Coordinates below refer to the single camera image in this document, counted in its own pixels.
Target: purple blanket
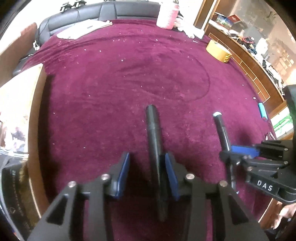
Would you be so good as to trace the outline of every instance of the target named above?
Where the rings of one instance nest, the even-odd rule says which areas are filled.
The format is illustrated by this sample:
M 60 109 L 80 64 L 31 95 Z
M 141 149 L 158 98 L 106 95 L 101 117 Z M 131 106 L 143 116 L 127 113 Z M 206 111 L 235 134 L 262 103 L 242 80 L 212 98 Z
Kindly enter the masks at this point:
M 39 120 L 39 150 L 50 201 L 69 181 L 108 171 L 133 154 L 126 196 L 112 203 L 115 240 L 176 240 L 181 225 L 156 220 L 147 151 L 145 108 L 154 104 L 166 150 L 204 181 L 226 179 L 212 114 L 223 114 L 230 140 L 251 145 L 272 130 L 239 67 L 206 51 L 209 37 L 158 28 L 148 20 L 116 20 L 77 40 L 50 38 L 25 68 L 45 65 L 48 79 Z M 259 218 L 270 198 L 244 183 L 239 196 Z

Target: blue cylindrical object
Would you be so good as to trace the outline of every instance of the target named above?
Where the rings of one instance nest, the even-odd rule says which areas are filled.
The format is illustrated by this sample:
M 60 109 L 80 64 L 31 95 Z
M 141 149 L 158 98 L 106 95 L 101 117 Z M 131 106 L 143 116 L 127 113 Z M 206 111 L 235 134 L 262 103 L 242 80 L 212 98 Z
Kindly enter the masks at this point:
M 259 103 L 258 107 L 259 107 L 259 111 L 260 111 L 260 114 L 261 114 L 261 118 L 263 120 L 267 121 L 268 117 L 267 117 L 267 113 L 266 113 L 266 110 L 264 108 L 263 103 Z

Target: wooden cabinet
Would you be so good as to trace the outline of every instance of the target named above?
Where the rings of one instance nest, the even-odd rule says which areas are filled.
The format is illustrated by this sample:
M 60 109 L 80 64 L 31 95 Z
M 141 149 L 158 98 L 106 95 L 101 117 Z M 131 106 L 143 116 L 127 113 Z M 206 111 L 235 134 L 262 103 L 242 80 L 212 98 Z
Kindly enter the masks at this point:
M 205 34 L 232 53 L 232 59 L 250 80 L 268 114 L 284 102 L 283 97 L 263 67 L 239 43 L 212 25 L 208 26 Z

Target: black leather sofa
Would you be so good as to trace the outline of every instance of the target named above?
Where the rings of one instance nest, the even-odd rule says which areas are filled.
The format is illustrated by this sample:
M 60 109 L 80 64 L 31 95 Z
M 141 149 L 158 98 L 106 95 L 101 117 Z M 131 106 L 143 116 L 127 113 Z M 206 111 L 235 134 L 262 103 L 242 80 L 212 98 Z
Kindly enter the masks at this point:
M 155 2 L 139 0 L 106 1 L 96 4 L 86 4 L 78 8 L 67 9 L 63 13 L 57 13 L 42 21 L 37 29 L 35 40 L 42 46 L 56 32 L 60 32 L 73 26 L 77 22 L 87 19 L 97 19 L 100 21 L 115 19 L 150 19 L 156 20 L 160 5 Z M 35 49 L 24 56 L 13 76 L 18 75 L 26 61 L 33 56 Z

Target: yellow tape roll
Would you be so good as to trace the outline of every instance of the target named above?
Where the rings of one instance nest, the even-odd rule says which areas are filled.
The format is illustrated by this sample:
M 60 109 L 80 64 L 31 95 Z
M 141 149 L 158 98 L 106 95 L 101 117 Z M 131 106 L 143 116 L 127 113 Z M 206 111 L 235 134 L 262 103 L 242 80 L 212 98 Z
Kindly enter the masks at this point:
M 223 63 L 227 63 L 230 59 L 230 56 L 232 55 L 228 49 L 212 39 L 207 45 L 206 50 L 211 56 Z

